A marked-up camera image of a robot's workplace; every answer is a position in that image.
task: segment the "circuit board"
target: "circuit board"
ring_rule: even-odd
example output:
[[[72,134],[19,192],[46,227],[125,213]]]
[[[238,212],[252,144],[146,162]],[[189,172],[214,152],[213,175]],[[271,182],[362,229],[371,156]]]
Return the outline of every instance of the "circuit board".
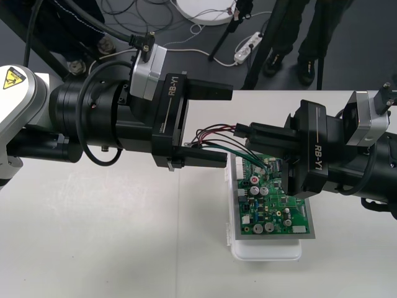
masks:
[[[268,155],[258,157],[266,169],[236,158],[241,234],[309,234],[305,200],[282,190],[282,161]]]

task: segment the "table surface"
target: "table surface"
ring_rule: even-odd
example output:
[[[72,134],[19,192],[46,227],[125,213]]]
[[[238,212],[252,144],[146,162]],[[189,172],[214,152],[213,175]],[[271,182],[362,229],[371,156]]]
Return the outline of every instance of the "table surface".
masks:
[[[185,140],[215,123],[283,126],[300,99],[334,115],[350,95],[236,91],[232,102],[192,101]],[[302,241],[301,259],[248,263],[226,245],[222,169],[169,173],[132,152],[110,168],[85,156],[24,163],[0,192],[0,297],[395,297],[397,222],[359,198],[311,198],[316,239]]]

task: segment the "gray floor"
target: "gray floor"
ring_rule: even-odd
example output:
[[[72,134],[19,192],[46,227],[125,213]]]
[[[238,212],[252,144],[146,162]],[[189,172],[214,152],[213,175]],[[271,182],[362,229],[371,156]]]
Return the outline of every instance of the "gray floor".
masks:
[[[125,7],[125,0],[110,0],[114,10]],[[274,5],[274,0],[254,1],[255,12],[269,11]],[[295,77],[294,65],[298,56],[297,49],[305,38],[314,12],[315,1],[311,1],[303,15],[303,22],[299,38],[295,43],[294,51],[284,59],[283,69],[272,79],[260,75],[256,89],[304,89]],[[183,17],[170,6],[174,12],[174,22]],[[150,5],[139,2],[141,14],[152,24],[166,24],[169,19],[168,11],[162,6]],[[352,7],[345,13],[341,24],[336,29],[326,57],[323,89],[327,90],[359,90],[378,89],[385,81],[391,81],[393,74],[397,73],[397,23],[395,22],[395,0],[356,0]],[[267,15],[253,17],[239,26],[236,33],[231,34],[217,54],[218,59],[224,63],[232,63],[234,48],[248,35],[258,31]],[[108,23],[114,23],[110,16],[106,16]],[[119,17],[121,22],[143,25],[131,14]],[[167,42],[182,41],[189,38],[191,23],[185,22],[183,26],[156,34],[156,42],[163,45]],[[126,32],[118,25],[112,27]],[[206,27],[203,32],[183,44],[174,44],[169,48],[198,48],[210,52],[216,41],[224,32],[226,25]],[[135,30],[145,30],[144,27],[133,27]],[[23,59],[24,43],[0,21],[0,32],[3,42],[7,45],[0,47],[0,65],[16,63],[21,64]],[[127,45],[118,43],[118,49],[123,50]],[[129,60],[130,56],[124,54],[120,59]],[[33,54],[30,64],[31,69],[39,72],[51,72],[51,69]],[[234,85],[239,89],[247,74],[246,65],[225,68],[217,63],[209,63],[206,56],[199,53],[171,53],[167,54],[164,72],[187,71],[192,78],[218,81]],[[125,77],[126,72],[113,70],[112,76]]]

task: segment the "white power strip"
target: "white power strip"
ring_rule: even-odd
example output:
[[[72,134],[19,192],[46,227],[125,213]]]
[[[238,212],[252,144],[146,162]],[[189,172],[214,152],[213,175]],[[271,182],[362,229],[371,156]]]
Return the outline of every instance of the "white power strip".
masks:
[[[243,64],[244,61],[248,58],[251,52],[260,44],[262,41],[262,37],[259,37],[260,32],[256,32],[251,38],[238,50],[238,52],[234,55],[234,60],[238,64]],[[252,51],[249,49],[249,45],[253,44]]]

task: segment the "green wire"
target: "green wire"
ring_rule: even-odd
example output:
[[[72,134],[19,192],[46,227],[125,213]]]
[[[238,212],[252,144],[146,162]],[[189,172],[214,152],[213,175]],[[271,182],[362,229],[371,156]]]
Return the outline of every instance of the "green wire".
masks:
[[[244,158],[245,160],[248,160],[250,163],[252,163],[252,164],[254,164],[254,165],[256,165],[256,166],[258,166],[258,167],[264,169],[265,172],[267,173],[267,168],[266,168],[266,167],[263,167],[262,165],[260,165],[256,160],[254,160],[254,159],[253,159],[252,157],[250,157],[249,155],[246,155],[246,154],[241,153],[241,152],[239,152],[239,151],[230,149],[230,148],[228,148],[228,147],[224,147],[224,146],[222,146],[222,145],[207,145],[207,146],[205,146],[205,147],[203,147],[203,148],[217,148],[217,149],[222,149],[222,150],[224,150],[224,151],[233,153],[234,155],[240,156],[240,157]]]

